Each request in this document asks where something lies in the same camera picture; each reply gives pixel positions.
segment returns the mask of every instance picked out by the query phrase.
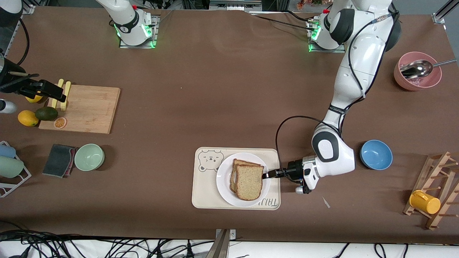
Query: black cable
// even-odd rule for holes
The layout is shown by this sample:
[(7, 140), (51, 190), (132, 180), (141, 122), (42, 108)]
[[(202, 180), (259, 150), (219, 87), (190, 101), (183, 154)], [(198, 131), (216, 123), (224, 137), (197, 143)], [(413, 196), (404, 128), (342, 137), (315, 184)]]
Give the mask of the black cable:
[(185, 258), (195, 258), (195, 254), (193, 253), (193, 249), (191, 248), (190, 240), (188, 239), (188, 243), (186, 244), (186, 256)]
[(14, 80), (14, 81), (11, 81), (9, 83), (3, 84), (2, 86), (0, 86), (0, 91), (3, 90), (4, 88), (10, 87), (13, 84), (20, 83), (22, 81), (28, 80), (28, 79), (33, 78), (33, 77), (38, 77), (38, 76), (40, 76), (38, 73), (33, 73), (33, 74), (29, 74), (29, 75), (23, 76), (23, 77), (18, 78), (18, 79)]
[(77, 245), (75, 245), (75, 243), (73, 242), (72, 239), (69, 239), (70, 243), (73, 245), (73, 247), (75, 247), (75, 249), (78, 251), (78, 253), (81, 255), (81, 257), (83, 258), (86, 258), (86, 256), (84, 256), (81, 252), (80, 252), (80, 249), (77, 247)]
[(105, 257), (106, 257), (106, 258), (112, 257), (112, 256), (110, 255), (110, 253), (111, 253), (112, 250), (115, 248), (115, 246), (117, 246), (117, 245), (120, 244), (120, 243), (121, 243), (121, 245), (120, 245), (115, 251), (113, 251), (113, 254), (112, 254), (112, 255), (116, 255), (116, 253), (117, 253), (117, 252), (124, 246), (124, 244), (125, 244), (125, 243), (123, 243), (123, 239), (121, 239), (118, 243), (116, 243), (116, 245), (112, 245), (111, 249), (108, 251), (108, 253), (107, 253), (107, 255), (106, 255)]
[(24, 33), (26, 34), (27, 46), (26, 46), (26, 50), (24, 51), (24, 54), (23, 54), (21, 60), (19, 60), (19, 62), (17, 62), (17, 65), (21, 65), (22, 62), (24, 62), (24, 60), (25, 60), (26, 57), (27, 57), (28, 50), (29, 50), (29, 47), (30, 47), (30, 38), (29, 38), (29, 36), (28, 36), (28, 31), (27, 31), (26, 25), (24, 24), (24, 22), (22, 21), (22, 19), (19, 19), (19, 22), (21, 23), (22, 28), (24, 29)]
[(26, 238), (26, 241), (28, 242), (28, 244), (29, 244), (31, 247), (33, 247), (34, 249), (36, 249), (36, 250), (39, 252), (40, 257), (41, 257), (41, 255), (43, 255), (44, 257), (47, 258), (47, 256), (45, 255), (45, 253), (44, 253), (44, 252), (40, 249), (40, 247), (38, 246), (38, 244), (37, 244), (37, 243), (34, 243), (33, 241), (31, 241), (31, 239), (33, 239), (33, 240), (35, 240), (35, 241), (38, 241), (39, 243), (45, 244), (45, 245), (50, 249), (51, 254), (54, 253), (54, 256), (56, 256), (56, 257), (58, 257), (58, 258), (61, 257), (60, 253), (59, 253), (57, 250), (53, 249), (53, 247), (52, 247), (46, 240), (44, 240), (44, 239), (43, 239), (42, 237), (40, 237), (40, 236), (34, 235), (34, 234), (36, 234), (36, 233), (39, 233), (39, 234), (43, 234), (43, 233), (44, 233), (44, 234), (48, 234), (48, 232), (43, 232), (43, 233), (42, 233), (42, 232), (37, 232), (37, 231), (33, 231), (33, 230), (25, 230), (25, 229), (23, 229), (22, 227), (18, 226), (18, 225), (15, 224), (15, 223), (8, 222), (8, 221), (4, 221), (4, 220), (0, 220), (0, 222), (6, 223), (6, 224), (10, 224), (10, 225), (13, 225), (13, 226), (15, 226), (15, 227), (17, 227), (17, 228), (19, 229), (19, 230), (10, 230), (10, 231), (2, 232), (2, 233), (0, 233), (0, 236), (1, 236), (1, 235), (7, 235), (7, 236), (8, 236), (8, 235), (11, 235), (11, 234), (16, 234), (16, 235), (21, 236), (21, 237), (26, 236), (26, 237), (27, 237), (27, 238)]
[(118, 244), (116, 241), (113, 241), (112, 242), (112, 247), (108, 250), (107, 254), (105, 255), (105, 258), (109, 257), (110, 256), (110, 253), (112, 252), (112, 250), (115, 248), (115, 243)]
[(172, 239), (166, 239), (166, 240), (164, 240), (164, 242), (160, 243), (161, 240), (159, 240), (158, 241), (158, 245), (156, 246), (156, 248), (153, 249), (153, 251), (146, 258), (153, 257), (153, 255), (156, 254), (163, 245), (165, 245), (166, 243), (168, 243), (170, 241), (172, 241)]
[(115, 257), (117, 257), (116, 255), (119, 254), (119, 253), (122, 253), (123, 255), (120, 256), (120, 257), (117, 257), (117, 258), (122, 258), (125, 254), (129, 253), (129, 252), (134, 252), (135, 254), (137, 254), (137, 258), (140, 258), (139, 256), (139, 253), (137, 251), (119, 251), (115, 254)]
[[(195, 247), (195, 246), (198, 246), (198, 245), (203, 245), (203, 244), (207, 244), (207, 243), (213, 243), (213, 242), (214, 242), (214, 241), (205, 241), (205, 242), (201, 242), (201, 243), (193, 244), (193, 245), (191, 245), (190, 247)], [(181, 252), (185, 251), (186, 249), (187, 249), (187, 248), (184, 248), (184, 249), (182, 249), (182, 250), (180, 250), (180, 251), (176, 252), (175, 254), (171, 255), (171, 256), (170, 256), (170, 258), (174, 258), (174, 256), (176, 256), (177, 254), (179, 254), (179, 253), (181, 253)]]
[(344, 250), (346, 250), (346, 248), (347, 248), (347, 247), (348, 247), (350, 244), (351, 244), (351, 243), (347, 243), (347, 244), (346, 244), (346, 245), (343, 247), (343, 249), (341, 249), (341, 252), (340, 252), (340, 254), (338, 254), (338, 255), (337, 255), (337, 256), (335, 256), (334, 258), (340, 258), (340, 257), (341, 257), (341, 255), (343, 255), (343, 253), (344, 253)]
[(258, 17), (260, 19), (265, 19), (265, 20), (268, 20), (268, 21), (272, 21), (272, 22), (282, 23), (282, 24), (293, 26), (293, 27), (297, 27), (297, 28), (303, 28), (303, 29), (306, 29), (306, 30), (314, 30), (313, 28), (303, 27), (303, 26), (299, 26), (299, 25), (295, 25), (295, 24), (291, 24), (291, 23), (287, 23), (287, 22), (281, 22), (281, 21), (278, 21), (278, 20), (273, 20), (273, 19), (270, 19), (270, 18), (261, 17), (261, 16), (257, 16), (257, 15), (255, 17)]
[(171, 249), (169, 249), (169, 250), (166, 250), (166, 251), (162, 251), (161, 253), (167, 253), (167, 252), (171, 252), (171, 251), (173, 251), (173, 250), (175, 250), (175, 249), (177, 249), (177, 248), (180, 248), (180, 247), (186, 247), (186, 246), (185, 246), (185, 245), (179, 245), (179, 246), (176, 246), (176, 247), (174, 247), (174, 248), (171, 248)]
[(27, 258), (28, 252), (30, 251), (31, 246), (28, 246), (26, 250), (23, 251), (23, 253), (19, 256), (19, 258)]
[(352, 45), (354, 44), (354, 40), (357, 38), (357, 36), (369, 25), (373, 24), (373, 21), (365, 24), (354, 36), (354, 38), (351, 40), (351, 43), (349, 44), (349, 48), (347, 50), (347, 60), (349, 61), (349, 69), (351, 69), (352, 75), (354, 76), (355, 80), (357, 81), (358, 87), (360, 90), (363, 92), (362, 84), (360, 83), (360, 80), (357, 78), (357, 75), (354, 72), (354, 68), (352, 68), (352, 62), (351, 62), (351, 52), (352, 52)]
[(301, 18), (299, 17), (298, 15), (296, 15), (294, 12), (290, 11), (290, 10), (283, 10), (281, 12), (288, 12), (290, 13), (291, 15), (293, 15), (293, 17), (295, 17), (296, 19), (300, 20), (300, 21), (304, 21), (304, 22), (307, 22), (308, 19), (307, 18)]
[(120, 256), (119, 258), (123, 257), (123, 256), (124, 256), (125, 254), (127, 254), (128, 252), (131, 252), (131, 250), (132, 250), (134, 247), (136, 247), (136, 245), (139, 245), (140, 243), (146, 242), (146, 241), (147, 241), (147, 239), (143, 239), (142, 241), (136, 243), (135, 245), (132, 245), (131, 248), (129, 248), (128, 250), (117, 252), (117, 253), (115, 254), (115, 257), (117, 257), (117, 255), (118, 255), (119, 253), (123, 253), (123, 255)]
[[(111, 240), (96, 239), (96, 238), (91, 238), (91, 239), (94, 239), (94, 240), (97, 240), (97, 241), (101, 241), (101, 242), (113, 243), (113, 241), (111, 241)], [(150, 252), (150, 248), (149, 248), (149, 247), (148, 247), (148, 248), (145, 248), (145, 247), (140, 246), (139, 244), (140, 244), (140, 242), (137, 243), (137, 244), (124, 244), (124, 245), (127, 245), (127, 246), (134, 246), (134, 247), (137, 246), (137, 247), (139, 247), (139, 248), (144, 249), (144, 250), (147, 251), (147, 252)]]
[[(394, 31), (395, 23), (398, 21), (398, 19), (399, 19), (399, 17), (400, 17), (400, 12), (397, 10), (397, 8), (395, 7), (395, 5), (394, 5), (393, 2), (391, 3), (391, 6), (392, 6), (392, 8), (393, 8), (393, 11), (390, 11), (390, 13), (392, 14), (392, 17), (393, 17), (393, 19), (394, 19), (394, 23), (393, 23), (393, 25), (392, 25), (391, 31), (390, 31), (390, 33), (389, 33), (389, 36), (387, 37), (388, 40), (390, 39), (390, 37), (391, 37), (391, 35), (392, 35), (393, 31)], [(380, 61), (379, 61), (379, 63), (378, 63), (378, 67), (376, 68), (375, 76), (373, 77), (373, 80), (371, 81), (370, 86), (369, 86), (368, 89), (365, 91), (365, 94), (367, 94), (367, 93), (370, 91), (371, 87), (372, 87), (373, 84), (375, 83), (376, 75), (377, 75), (378, 72), (379, 72), (379, 69), (380, 69), (380, 67), (381, 67), (381, 64), (382, 64), (382, 60), (383, 60), (384, 54), (385, 54), (385, 52), (386, 52), (386, 50), (387, 50), (387, 41), (386, 41), (386, 44), (385, 44), (385, 46), (384, 46), (384, 50), (383, 50), (383, 52), (382, 52), (381, 59), (380, 59)], [(350, 54), (350, 48), (351, 48), (351, 46), (352, 46), (352, 42), (351, 42), (351, 44), (349, 45), (349, 52), (348, 52), (349, 54)], [(352, 69), (352, 67), (351, 67), (351, 62), (350, 62), (350, 60), (349, 60), (349, 67), (350, 67), (351, 71), (353, 72), (353, 69)], [(359, 103), (359, 102), (361, 102), (361, 101), (363, 101), (363, 100), (364, 100), (363, 97), (358, 98), (356, 101), (354, 101), (354, 102), (352, 102), (351, 104), (349, 104), (344, 110), (349, 110), (354, 104)], [(340, 131), (341, 134), (342, 134), (342, 127), (343, 127), (343, 124), (344, 124), (344, 118), (346, 117), (346, 115), (344, 114), (344, 115), (342, 115), (342, 116), (343, 116), (343, 118), (342, 118), (341, 123), (340, 123), (340, 126), (339, 126), (339, 131)]]
[(285, 173), (285, 170), (284, 170), (284, 167), (282, 166), (282, 161), (281, 161), (281, 158), (280, 158), (280, 152), (279, 152), (279, 145), (278, 145), (278, 142), (277, 142), (277, 138), (279, 136), (279, 131), (280, 131), (280, 128), (282, 127), (282, 125), (287, 122), (288, 120), (290, 119), (293, 119), (293, 118), (307, 118), (307, 119), (311, 119), (311, 120), (314, 120), (316, 122), (319, 122), (323, 125), (326, 125), (328, 127), (330, 127), (332, 130), (334, 130), (340, 137), (341, 137), (341, 134), (340, 132), (338, 131), (338, 129), (334, 128), (333, 126), (327, 124), (327, 123), (324, 123), (322, 120), (319, 120), (317, 118), (313, 118), (313, 117), (308, 117), (308, 116), (292, 116), (292, 117), (288, 117), (286, 118), (284, 121), (282, 121), (279, 125), (279, 127), (277, 128), (277, 131), (276, 131), (276, 138), (275, 138), (275, 143), (276, 143), (276, 151), (277, 151), (277, 158), (279, 159), (279, 165), (280, 165), (280, 169), (282, 170), (282, 173), (284, 174), (284, 176), (290, 181), (290, 182), (293, 182), (293, 183), (296, 183), (296, 184), (299, 184), (300, 182), (299, 181), (295, 181), (293, 179), (291, 179), (290, 177), (287, 176), (287, 174)]
[[(379, 251), (378, 251), (378, 248), (377, 248), (378, 246), (381, 247), (382, 256), (381, 256), (381, 254), (380, 254)], [(405, 251), (403, 252), (403, 258), (406, 258), (406, 253), (408, 252), (408, 247), (409, 247), (409, 244), (405, 244)], [(386, 257), (386, 251), (384, 250), (384, 247), (382, 246), (382, 244), (376, 243), (376, 244), (373, 245), (373, 248), (374, 248), (374, 250), (375, 250), (376, 255), (377, 255), (379, 258), (387, 258), (387, 257)]]
[[(382, 256), (379, 254), (377, 247), (380, 246), (382, 250)], [(376, 243), (373, 245), (373, 248), (375, 249), (376, 255), (378, 255), (379, 258), (386, 258), (386, 251), (384, 250), (384, 247), (380, 243)]]

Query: yellow utensil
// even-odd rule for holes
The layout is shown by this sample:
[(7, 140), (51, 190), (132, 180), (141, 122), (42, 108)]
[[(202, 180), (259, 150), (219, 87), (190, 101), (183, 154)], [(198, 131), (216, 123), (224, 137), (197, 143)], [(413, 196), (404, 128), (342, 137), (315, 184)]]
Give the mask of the yellow utensil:
[(67, 81), (65, 83), (65, 96), (67, 96), (67, 98), (65, 99), (64, 103), (61, 102), (62, 111), (65, 111), (65, 108), (67, 107), (67, 100), (68, 100), (68, 93), (70, 92), (70, 86), (72, 86), (72, 83)]
[[(59, 79), (59, 82), (57, 83), (57, 86), (59, 88), (62, 88), (62, 85), (64, 84), (64, 79)], [(57, 99), (53, 99), (51, 102), (51, 107), (56, 108), (57, 106)]]

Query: metal spoon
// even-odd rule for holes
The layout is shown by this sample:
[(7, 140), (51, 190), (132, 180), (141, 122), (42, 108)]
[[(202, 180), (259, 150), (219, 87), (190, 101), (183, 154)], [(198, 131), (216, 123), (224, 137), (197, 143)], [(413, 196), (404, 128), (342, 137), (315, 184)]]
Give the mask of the metal spoon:
[(411, 62), (409, 64), (406, 64), (402, 67), (400, 67), (400, 71), (402, 72), (402, 75), (407, 78), (407, 79), (413, 79), (413, 78), (421, 78), (429, 75), (432, 71), (433, 68), (454, 63), (456, 62), (456, 59), (451, 59), (448, 61), (440, 62), (433, 64), (430, 63), (427, 60), (416, 60), (414, 62)]

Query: green cup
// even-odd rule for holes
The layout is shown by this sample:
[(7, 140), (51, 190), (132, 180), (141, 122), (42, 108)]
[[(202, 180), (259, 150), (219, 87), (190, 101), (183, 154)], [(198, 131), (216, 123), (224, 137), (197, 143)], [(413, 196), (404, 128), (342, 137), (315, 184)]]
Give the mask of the green cup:
[(24, 169), (24, 162), (15, 158), (0, 156), (0, 176), (14, 178)]

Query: brown table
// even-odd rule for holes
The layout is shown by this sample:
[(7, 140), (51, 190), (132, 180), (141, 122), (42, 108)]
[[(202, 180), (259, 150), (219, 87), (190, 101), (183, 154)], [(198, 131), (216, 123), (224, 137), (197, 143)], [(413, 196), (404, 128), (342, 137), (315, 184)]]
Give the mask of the brown table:
[[(270, 15), (301, 25), (290, 16)], [(195, 150), (201, 146), (274, 148), (291, 115), (322, 119), (342, 54), (308, 53), (306, 33), (241, 11), (176, 11), (161, 23), (154, 50), (119, 49), (104, 9), (37, 7), (24, 21), (30, 52), (23, 67), (41, 78), (122, 89), (109, 135), (26, 128), (1, 115), (1, 139), (18, 149), (33, 177), (0, 200), (0, 219), (58, 234), (211, 239), (236, 228), (242, 240), (458, 243), (459, 221), (424, 230), (423, 216), (402, 215), (426, 155), (459, 151), (459, 70), (443, 67), (431, 90), (407, 92), (392, 71), (422, 51), (453, 58), (430, 16), (402, 16), (403, 35), (388, 52), (367, 100), (355, 105), (344, 139), (359, 150), (379, 139), (394, 153), (385, 171), (321, 179), (301, 196), (282, 179), (276, 211), (197, 209), (191, 204)], [(9, 59), (25, 47), (18, 32)], [(35, 110), (17, 95), (0, 95)], [(280, 134), (283, 161), (311, 154), (316, 123), (302, 119)], [(52, 144), (96, 143), (106, 161), (68, 179), (41, 174)], [(327, 208), (324, 197), (331, 205)]]

